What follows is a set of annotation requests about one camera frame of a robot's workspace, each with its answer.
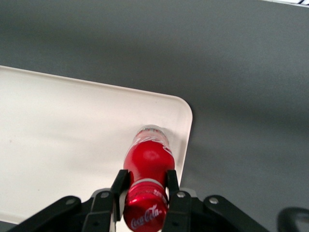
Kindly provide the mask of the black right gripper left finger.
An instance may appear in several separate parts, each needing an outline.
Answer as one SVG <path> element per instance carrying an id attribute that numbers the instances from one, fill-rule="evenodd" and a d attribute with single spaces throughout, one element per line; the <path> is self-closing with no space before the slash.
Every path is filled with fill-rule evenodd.
<path id="1" fill-rule="evenodd" d="M 122 218 L 129 189 L 128 170 L 120 170 L 111 186 L 100 190 L 93 198 L 90 212 L 82 226 L 83 232 L 115 232 Z"/>

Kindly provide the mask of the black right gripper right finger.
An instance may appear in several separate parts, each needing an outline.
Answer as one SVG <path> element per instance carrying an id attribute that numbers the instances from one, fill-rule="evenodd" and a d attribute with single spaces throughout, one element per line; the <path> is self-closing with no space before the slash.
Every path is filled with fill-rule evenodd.
<path id="1" fill-rule="evenodd" d="M 179 189 L 175 170 L 167 171 L 169 210 L 164 221 L 165 232 L 191 231 L 191 196 Z"/>

